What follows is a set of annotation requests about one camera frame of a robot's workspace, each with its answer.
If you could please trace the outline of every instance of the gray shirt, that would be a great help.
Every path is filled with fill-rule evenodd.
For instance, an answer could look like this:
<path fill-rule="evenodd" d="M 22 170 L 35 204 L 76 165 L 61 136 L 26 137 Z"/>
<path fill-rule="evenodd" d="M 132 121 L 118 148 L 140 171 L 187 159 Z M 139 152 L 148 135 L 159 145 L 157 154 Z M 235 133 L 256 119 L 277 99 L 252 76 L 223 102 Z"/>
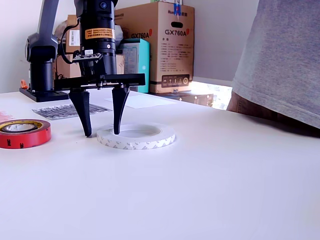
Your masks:
<path fill-rule="evenodd" d="M 233 90 L 320 128 L 320 0 L 260 0 Z"/>

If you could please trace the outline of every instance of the cable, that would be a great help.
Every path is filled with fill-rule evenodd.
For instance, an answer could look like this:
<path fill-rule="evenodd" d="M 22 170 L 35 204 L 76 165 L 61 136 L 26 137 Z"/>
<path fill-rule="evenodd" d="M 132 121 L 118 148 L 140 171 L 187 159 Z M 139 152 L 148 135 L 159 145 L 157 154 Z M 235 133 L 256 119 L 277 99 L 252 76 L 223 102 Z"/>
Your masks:
<path fill-rule="evenodd" d="M 76 28 L 80 23 L 80 18 L 77 19 L 77 24 L 74 25 L 74 26 L 67 26 L 65 28 L 65 30 L 63 31 L 63 34 L 62 34 L 62 38 L 61 38 L 61 41 L 60 41 L 60 51 L 61 51 L 61 57 L 63 58 L 63 60 L 67 63 L 67 64 L 72 64 L 71 61 L 69 61 L 69 59 L 67 58 L 66 54 L 65 54 L 65 50 L 64 50 L 64 46 L 63 46 L 63 39 L 64 39 L 64 36 L 65 34 L 70 30 L 70 29 L 74 29 Z"/>

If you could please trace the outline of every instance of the roll of tape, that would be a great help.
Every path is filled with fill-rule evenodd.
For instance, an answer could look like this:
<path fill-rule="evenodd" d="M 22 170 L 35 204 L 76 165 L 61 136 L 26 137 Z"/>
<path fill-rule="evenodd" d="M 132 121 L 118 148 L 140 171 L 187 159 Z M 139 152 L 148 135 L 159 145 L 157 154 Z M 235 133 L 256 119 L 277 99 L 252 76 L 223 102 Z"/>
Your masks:
<path fill-rule="evenodd" d="M 173 128 L 163 124 L 128 124 L 121 126 L 120 135 L 114 134 L 113 126 L 99 129 L 97 140 L 114 149 L 148 150 L 171 145 L 176 134 Z"/>
<path fill-rule="evenodd" d="M 47 121 L 23 119 L 0 123 L 0 148 L 26 149 L 47 143 L 51 125 Z"/>

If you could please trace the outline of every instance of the orange label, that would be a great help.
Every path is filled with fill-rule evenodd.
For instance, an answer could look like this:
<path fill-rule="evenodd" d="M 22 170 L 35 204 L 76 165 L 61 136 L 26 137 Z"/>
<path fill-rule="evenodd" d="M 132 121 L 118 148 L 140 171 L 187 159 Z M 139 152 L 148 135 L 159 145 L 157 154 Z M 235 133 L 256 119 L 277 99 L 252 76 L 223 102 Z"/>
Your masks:
<path fill-rule="evenodd" d="M 116 39 L 115 30 L 111 28 L 93 28 L 85 30 L 85 39 Z"/>

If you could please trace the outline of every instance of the brown pants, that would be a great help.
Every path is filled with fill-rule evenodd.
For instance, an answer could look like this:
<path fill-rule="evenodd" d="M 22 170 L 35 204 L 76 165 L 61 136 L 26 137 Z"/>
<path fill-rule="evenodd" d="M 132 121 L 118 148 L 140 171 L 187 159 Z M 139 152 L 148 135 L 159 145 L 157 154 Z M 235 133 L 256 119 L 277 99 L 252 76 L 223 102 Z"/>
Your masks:
<path fill-rule="evenodd" d="M 309 126 L 303 122 L 246 100 L 235 92 L 232 92 L 231 100 L 227 110 L 230 112 L 249 115 L 261 119 L 268 119 L 274 122 L 280 122 L 291 127 L 319 131 L 319 129 L 315 127 Z"/>

